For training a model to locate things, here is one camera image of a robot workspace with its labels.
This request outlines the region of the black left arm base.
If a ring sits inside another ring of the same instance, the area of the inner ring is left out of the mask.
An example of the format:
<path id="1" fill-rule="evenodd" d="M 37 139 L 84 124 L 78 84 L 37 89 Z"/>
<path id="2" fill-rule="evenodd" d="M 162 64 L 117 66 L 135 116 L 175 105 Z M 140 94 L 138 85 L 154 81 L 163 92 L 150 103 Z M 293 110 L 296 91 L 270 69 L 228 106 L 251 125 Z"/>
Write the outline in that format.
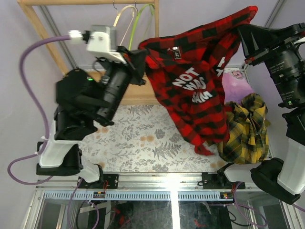
<path id="1" fill-rule="evenodd" d="M 98 182 L 93 186 L 93 188 L 99 189 L 117 189 L 119 184 L 118 174 L 104 174 L 103 181 Z"/>

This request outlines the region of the cream wooden hanger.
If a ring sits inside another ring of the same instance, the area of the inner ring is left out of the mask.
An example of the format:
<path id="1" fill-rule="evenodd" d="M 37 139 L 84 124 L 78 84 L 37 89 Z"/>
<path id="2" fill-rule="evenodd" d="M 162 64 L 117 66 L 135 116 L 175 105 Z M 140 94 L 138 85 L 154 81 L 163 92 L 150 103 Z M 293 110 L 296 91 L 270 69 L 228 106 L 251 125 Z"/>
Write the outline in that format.
<path id="1" fill-rule="evenodd" d="M 123 45 L 126 36 L 138 14 L 138 10 L 133 5 L 127 5 L 117 12 L 113 27 L 119 31 L 119 45 Z"/>

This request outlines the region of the red black plaid shirt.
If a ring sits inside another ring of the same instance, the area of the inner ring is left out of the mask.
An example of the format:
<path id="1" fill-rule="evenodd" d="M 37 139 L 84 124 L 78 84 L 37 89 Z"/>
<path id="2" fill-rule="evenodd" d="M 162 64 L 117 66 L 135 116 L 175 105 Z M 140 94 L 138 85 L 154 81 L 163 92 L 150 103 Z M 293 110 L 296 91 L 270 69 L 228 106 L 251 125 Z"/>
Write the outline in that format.
<path id="1" fill-rule="evenodd" d="M 224 68 L 240 46 L 238 27 L 248 25 L 258 8 L 248 6 L 181 34 L 142 41 L 148 52 L 146 75 L 183 139 L 197 154 L 204 146 L 229 139 L 222 86 Z"/>

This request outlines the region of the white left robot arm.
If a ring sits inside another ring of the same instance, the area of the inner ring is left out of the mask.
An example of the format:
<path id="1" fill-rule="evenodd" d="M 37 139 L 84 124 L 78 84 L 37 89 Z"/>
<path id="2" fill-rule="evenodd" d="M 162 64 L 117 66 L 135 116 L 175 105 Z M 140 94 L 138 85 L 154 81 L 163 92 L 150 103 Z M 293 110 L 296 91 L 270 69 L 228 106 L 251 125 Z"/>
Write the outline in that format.
<path id="1" fill-rule="evenodd" d="M 38 143 L 43 152 L 36 165 L 39 176 L 67 177 L 77 175 L 87 188 L 104 184 L 102 167 L 86 160 L 79 147 L 88 135 L 95 133 L 95 123 L 113 125 L 113 117 L 130 84 L 144 85 L 146 50 L 118 48 L 123 62 L 107 57 L 97 58 L 105 74 L 95 81 L 83 69 L 76 68 L 55 85 L 57 108 L 48 142 Z"/>

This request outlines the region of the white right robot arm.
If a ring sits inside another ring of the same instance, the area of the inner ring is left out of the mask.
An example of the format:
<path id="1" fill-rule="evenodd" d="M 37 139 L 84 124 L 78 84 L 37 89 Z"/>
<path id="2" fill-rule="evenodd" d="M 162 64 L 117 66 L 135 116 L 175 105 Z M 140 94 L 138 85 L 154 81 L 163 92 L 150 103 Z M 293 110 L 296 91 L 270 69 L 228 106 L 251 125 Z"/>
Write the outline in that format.
<path id="1" fill-rule="evenodd" d="M 249 84 L 266 100 L 281 100 L 271 106 L 271 120 L 279 123 L 280 138 L 272 137 L 271 158 L 253 165 L 229 165 L 217 176 L 218 185 L 254 183 L 262 191 L 294 204 L 305 190 L 305 60 L 299 47 L 305 43 L 305 25 L 282 29 L 255 25 L 238 28 L 245 63 L 263 63 L 268 80 L 247 74 Z"/>

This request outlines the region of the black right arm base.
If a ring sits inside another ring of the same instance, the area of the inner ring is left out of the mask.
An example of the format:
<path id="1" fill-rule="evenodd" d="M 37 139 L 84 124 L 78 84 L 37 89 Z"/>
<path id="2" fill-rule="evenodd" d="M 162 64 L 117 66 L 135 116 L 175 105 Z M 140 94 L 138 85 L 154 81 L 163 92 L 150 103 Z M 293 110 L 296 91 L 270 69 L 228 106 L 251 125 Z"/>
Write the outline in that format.
<path id="1" fill-rule="evenodd" d="M 239 182 L 231 182 L 225 176 L 223 171 L 216 173 L 202 173 L 202 180 L 197 182 L 203 189 L 231 189 L 235 188 Z"/>

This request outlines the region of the yellow black plaid shirt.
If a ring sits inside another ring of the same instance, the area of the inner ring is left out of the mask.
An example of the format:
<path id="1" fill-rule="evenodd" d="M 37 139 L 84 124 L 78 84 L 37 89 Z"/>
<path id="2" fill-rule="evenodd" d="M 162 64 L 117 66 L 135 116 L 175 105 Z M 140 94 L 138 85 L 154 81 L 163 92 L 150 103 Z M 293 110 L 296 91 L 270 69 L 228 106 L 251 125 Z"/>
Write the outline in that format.
<path id="1" fill-rule="evenodd" d="M 252 93 L 240 103 L 225 103 L 223 109 L 229 130 L 228 141 L 207 141 L 204 146 L 211 153 L 217 152 L 226 162 L 244 165 L 264 161 L 269 153 L 269 137 L 265 124 L 268 109 L 262 97 Z"/>

